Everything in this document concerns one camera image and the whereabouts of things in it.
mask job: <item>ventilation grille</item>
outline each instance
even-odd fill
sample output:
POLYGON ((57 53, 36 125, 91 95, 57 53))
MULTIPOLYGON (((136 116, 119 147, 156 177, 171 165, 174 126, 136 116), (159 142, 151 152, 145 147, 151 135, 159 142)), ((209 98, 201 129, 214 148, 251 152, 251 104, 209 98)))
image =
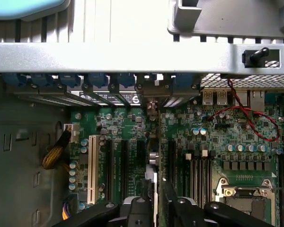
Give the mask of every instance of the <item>ventilation grille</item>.
MULTIPOLYGON (((284 88, 284 75, 252 75, 244 79, 232 79, 236 88, 284 88)), ((205 88, 228 87, 227 79, 221 79, 220 74, 210 73, 201 82, 205 88)))

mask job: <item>capacitor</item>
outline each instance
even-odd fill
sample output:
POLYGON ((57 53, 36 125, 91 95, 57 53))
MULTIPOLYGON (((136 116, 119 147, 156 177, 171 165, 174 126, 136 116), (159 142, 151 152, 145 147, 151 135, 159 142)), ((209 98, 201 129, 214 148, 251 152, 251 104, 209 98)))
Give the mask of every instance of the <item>capacitor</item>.
POLYGON ((88 143, 89 143, 89 140, 88 140, 88 139, 83 139, 83 140, 81 140, 81 146, 83 146, 83 147, 87 146, 88 143))
POLYGON ((249 124, 243 124, 243 125, 241 125, 241 128, 249 130, 250 129, 250 125, 249 124))
POLYGON ((206 134, 206 129, 200 128, 199 132, 202 136, 204 136, 206 134))
POLYGON ((243 151, 244 150, 244 147, 240 144, 237 144, 236 145, 236 151, 243 151))
POLYGON ((104 188, 105 188, 105 184, 103 184, 103 183, 100 184, 100 186, 98 188, 98 192, 103 192, 104 188))
POLYGON ((96 128, 97 128, 97 129, 101 129, 102 127, 103 127, 102 122, 97 122, 97 123, 96 123, 96 128))
POLYGON ((191 133, 196 136, 196 135, 199 134, 199 129, 193 128, 193 129, 191 130, 191 133))
POLYGON ((87 151, 88 151, 88 148, 87 148, 87 147, 81 147, 81 149, 80 149, 80 152, 81 152, 82 154, 86 154, 87 151))
POLYGON ((80 113, 76 113, 76 115, 75 115, 75 118, 77 119, 77 120, 80 120, 81 119, 81 114, 80 113))
POLYGON ((227 145, 225 146, 225 149, 226 149, 226 151, 233 151, 233 147, 232 147, 231 144, 227 144, 227 145))
POLYGON ((105 141, 99 141, 99 145, 100 146, 104 146, 105 145, 105 141))
POLYGON ((106 136, 105 136, 105 135, 101 135, 101 136, 99 137, 99 140, 100 140, 100 141, 105 141, 105 140, 106 140, 106 136))
POLYGON ((112 119, 112 115, 110 113, 106 114, 106 119, 107 120, 111 120, 112 119))
POLYGON ((84 203, 80 203, 78 208, 79 208, 79 210, 84 210, 85 209, 85 204, 84 203))
POLYGON ((284 123, 284 117, 279 117, 278 120, 280 123, 284 123))
POLYGON ((196 117, 201 117, 201 115, 202 115, 202 112, 200 110, 194 112, 194 116, 196 117))
POLYGON ((70 176, 69 177, 69 182, 70 183, 75 183, 76 182, 76 177, 75 176, 70 176))
POLYGON ((70 168, 71 169, 75 169, 78 166, 78 162, 77 161, 71 161, 70 163, 70 168))
POLYGON ((265 152, 265 146, 262 144, 257 145, 257 150, 261 152, 265 152))
POLYGON ((75 169, 71 169, 71 170, 69 171, 69 174, 70 174, 71 176, 75 176, 75 175, 76 175, 76 170, 75 170, 75 169))
POLYGON ((271 152, 276 155, 281 155, 283 153, 283 150, 281 148, 273 148, 271 152))
POLYGON ((68 188, 73 191, 73 190, 76 189, 76 184, 75 184, 75 183, 70 183, 70 184, 68 185, 68 188))
POLYGON ((246 145, 246 151, 249 151, 249 152, 253 152, 254 151, 254 145, 246 145))

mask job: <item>black pcie slot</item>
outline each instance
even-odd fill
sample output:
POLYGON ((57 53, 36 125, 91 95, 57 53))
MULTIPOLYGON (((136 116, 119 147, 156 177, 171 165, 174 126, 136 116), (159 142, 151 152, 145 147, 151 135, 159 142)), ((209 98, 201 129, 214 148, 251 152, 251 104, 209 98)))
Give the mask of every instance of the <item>black pcie slot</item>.
POLYGON ((114 195, 114 146, 112 140, 106 141, 106 199, 113 201, 114 195))
POLYGON ((168 143, 168 164, 169 164, 169 181, 175 186, 176 177, 176 142, 170 140, 168 143))
POLYGON ((127 197, 128 188, 128 141, 121 141, 121 202, 127 197))
POLYGON ((145 165, 145 141, 137 140, 137 161, 145 165))

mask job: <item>white pcie slot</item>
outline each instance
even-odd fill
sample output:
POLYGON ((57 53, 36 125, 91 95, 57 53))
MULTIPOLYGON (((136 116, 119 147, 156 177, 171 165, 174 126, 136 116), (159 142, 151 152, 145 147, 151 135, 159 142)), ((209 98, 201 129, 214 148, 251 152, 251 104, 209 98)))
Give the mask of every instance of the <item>white pcie slot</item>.
POLYGON ((98 199, 99 136, 89 136, 89 167, 87 203, 98 199))

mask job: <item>pcie slot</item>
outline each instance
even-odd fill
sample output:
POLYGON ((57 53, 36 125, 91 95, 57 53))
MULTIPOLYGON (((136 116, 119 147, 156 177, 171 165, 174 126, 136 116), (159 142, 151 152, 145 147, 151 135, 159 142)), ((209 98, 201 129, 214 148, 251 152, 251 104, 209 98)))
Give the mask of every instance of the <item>pcie slot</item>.
POLYGON ((114 195, 114 142, 106 141, 106 200, 113 201, 114 195))
POLYGON ((137 140, 137 161, 145 165, 145 142, 143 140, 137 140))
POLYGON ((121 141, 121 201, 127 197, 128 188, 128 141, 121 141))
POLYGON ((169 164, 169 181, 175 186, 176 177, 176 142, 168 142, 168 164, 169 164))
POLYGON ((98 199, 99 136, 89 136, 89 167, 87 203, 95 204, 98 199))

